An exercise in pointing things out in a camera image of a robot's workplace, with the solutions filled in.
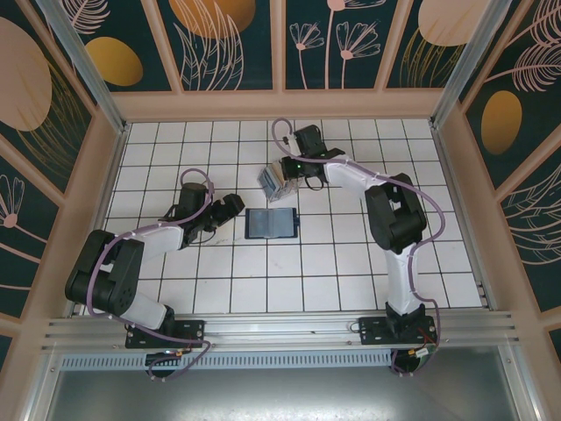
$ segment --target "gray metal panel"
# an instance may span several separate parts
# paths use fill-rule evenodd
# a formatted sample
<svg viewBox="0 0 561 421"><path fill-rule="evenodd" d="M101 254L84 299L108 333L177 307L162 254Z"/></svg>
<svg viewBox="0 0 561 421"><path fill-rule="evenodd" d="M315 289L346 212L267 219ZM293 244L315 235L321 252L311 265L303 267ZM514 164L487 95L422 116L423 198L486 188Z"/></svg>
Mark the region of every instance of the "gray metal panel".
<svg viewBox="0 0 561 421"><path fill-rule="evenodd" d="M199 370L170 383L138 372L60 374L52 421L518 419L496 350L442 349L426 370Z"/></svg>
<svg viewBox="0 0 561 421"><path fill-rule="evenodd" d="M267 353L207 353L191 369L224 370L242 368L327 368L377 367L391 364L390 349L349 351L293 351ZM195 356L188 354L181 361L166 361L156 370L183 368ZM146 370L145 353L111 355L110 353L65 355L60 371L134 371Z"/></svg>

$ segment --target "white tile floor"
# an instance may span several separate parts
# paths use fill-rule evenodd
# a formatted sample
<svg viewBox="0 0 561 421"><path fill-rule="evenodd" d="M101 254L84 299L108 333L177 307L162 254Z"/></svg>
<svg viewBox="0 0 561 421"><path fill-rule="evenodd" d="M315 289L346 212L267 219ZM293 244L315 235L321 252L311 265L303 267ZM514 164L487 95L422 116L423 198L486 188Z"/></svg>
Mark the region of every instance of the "white tile floor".
<svg viewBox="0 0 561 421"><path fill-rule="evenodd" d="M237 192L246 207L267 206L257 175L282 153L267 121L138 123L131 129L111 199L106 229L148 225L178 197L185 168L209 172L216 197ZM425 120L296 120L319 125L329 147L345 150L370 169L407 173L446 212L447 227L419 255L418 290L442 307L479 307L481 300L462 233ZM197 175L190 180L201 181ZM387 267L373 242L361 200L329 187L300 189L273 207L295 207L298 239L249 240L236 217L201 246L150 260L139 288L177 313L238 313L383 309ZM425 236L438 229L429 205Z"/></svg>

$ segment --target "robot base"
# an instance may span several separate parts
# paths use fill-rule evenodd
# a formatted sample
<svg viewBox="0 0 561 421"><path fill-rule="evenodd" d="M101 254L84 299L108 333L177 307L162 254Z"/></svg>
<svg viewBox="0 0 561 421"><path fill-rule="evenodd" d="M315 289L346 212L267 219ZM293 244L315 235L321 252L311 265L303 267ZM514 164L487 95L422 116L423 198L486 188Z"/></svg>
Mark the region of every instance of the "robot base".
<svg viewBox="0 0 561 421"><path fill-rule="evenodd" d="M424 313L424 305L403 316L386 304L385 317L360 318L359 334L362 345L422 345L423 333L437 342L435 321Z"/></svg>
<svg viewBox="0 0 561 421"><path fill-rule="evenodd" d="M175 320L168 336L179 339L204 339L204 320ZM202 345L188 346L181 342L162 340L148 335L141 330L127 325L126 341L124 347L127 349L178 349L178 348L200 348Z"/></svg>

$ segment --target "dark teal wallpaper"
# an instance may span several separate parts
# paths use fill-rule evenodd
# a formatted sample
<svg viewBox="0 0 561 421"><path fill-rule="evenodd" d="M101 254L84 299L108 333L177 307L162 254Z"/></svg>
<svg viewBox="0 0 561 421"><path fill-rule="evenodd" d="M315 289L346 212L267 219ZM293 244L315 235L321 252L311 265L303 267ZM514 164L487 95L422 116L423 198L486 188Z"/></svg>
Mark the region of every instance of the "dark teal wallpaper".
<svg viewBox="0 0 561 421"><path fill-rule="evenodd" d="M48 29L48 31L51 34L51 38L54 39L54 42L56 42L60 52L62 53L62 55L64 55L64 58L67 59L67 63L72 66L74 72L76 73L76 76L78 76L78 79L80 80L80 83L82 84L82 86L85 88L86 92L88 92L88 96L89 99L91 99L92 103L94 103L94 105L97 105L97 100L94 98L94 96L92 95L91 91L89 90L88 85L86 84L86 82L83 80L82 76L80 75L80 73L75 69L74 64L72 63L72 60L70 60L70 56L67 54L66 50L64 49L64 47L62 46L62 44L59 42L58 37L56 37L53 33L53 30L51 29L51 27L46 23L45 20L45 15L43 15L43 12L41 11L41 9L38 7L37 3L35 3L35 0L31 0L31 4L33 6L33 8L35 9L35 11L37 12L37 14L39 15L39 17L41 18L41 20L43 21L43 25L46 26L46 28Z"/></svg>
<svg viewBox="0 0 561 421"><path fill-rule="evenodd" d="M556 4L532 4L466 112L495 188L561 124Z"/></svg>
<svg viewBox="0 0 561 421"><path fill-rule="evenodd" d="M13 0L0 5L0 56L0 135L64 192L91 115Z"/></svg>
<svg viewBox="0 0 561 421"><path fill-rule="evenodd" d="M0 158L0 313L21 316L58 210Z"/></svg>
<svg viewBox="0 0 561 421"><path fill-rule="evenodd" d="M502 201L541 311L561 305L561 148Z"/></svg>
<svg viewBox="0 0 561 421"><path fill-rule="evenodd" d="M415 0L388 88L443 88L477 26L486 0Z"/></svg>
<svg viewBox="0 0 561 421"><path fill-rule="evenodd" d="M287 0L287 89L373 88L396 3Z"/></svg>
<svg viewBox="0 0 561 421"><path fill-rule="evenodd" d="M171 90L140 0L60 4L111 92Z"/></svg>
<svg viewBox="0 0 561 421"><path fill-rule="evenodd" d="M557 353L557 357L559 358L559 362L561 362L561 329L550 331L550 338L555 352Z"/></svg>
<svg viewBox="0 0 561 421"><path fill-rule="evenodd" d="M268 0L158 0L185 90L272 89Z"/></svg>
<svg viewBox="0 0 561 421"><path fill-rule="evenodd" d="M8 351L10 350L11 338L9 336L0 335L0 373L2 373L2 367L8 356Z"/></svg>
<svg viewBox="0 0 561 421"><path fill-rule="evenodd" d="M479 76L481 67L483 66L484 63L486 63L487 59L489 58L489 55L491 55L491 53L493 52L495 46L497 45L497 42L499 41L499 38L501 37L502 33L505 31L505 28L507 27L508 22L510 22L510 19L512 18L512 15L515 14L516 9L520 5L520 2L521 2L521 0L512 0L512 3L510 4L510 7L508 7L507 15L504 17L504 19L502 19L502 23L498 27L497 32L494 34L493 39L491 39L491 42L489 43L489 46L487 47L487 50L485 51L485 53L483 54L483 56L479 60L479 63L477 65L477 67L473 70L472 76L469 78L469 80L465 84L464 89L459 94L460 102L462 102L462 103L464 102L465 96L470 91L470 89L473 86L473 83L475 82L475 80Z"/></svg>

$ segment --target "metal vent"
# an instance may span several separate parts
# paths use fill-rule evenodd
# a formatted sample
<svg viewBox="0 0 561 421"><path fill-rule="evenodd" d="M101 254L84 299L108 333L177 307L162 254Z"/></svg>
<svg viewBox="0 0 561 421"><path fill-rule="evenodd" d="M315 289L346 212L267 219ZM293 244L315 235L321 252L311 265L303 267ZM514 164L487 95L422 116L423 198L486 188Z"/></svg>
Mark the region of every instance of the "metal vent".
<svg viewBox="0 0 561 421"><path fill-rule="evenodd" d="M165 361L154 369L185 367L196 355L179 361ZM146 354L69 354L62 361L61 371L146 370ZM313 368L313 367L376 367L391 364L389 349L356 351L209 353L191 369L241 368Z"/></svg>

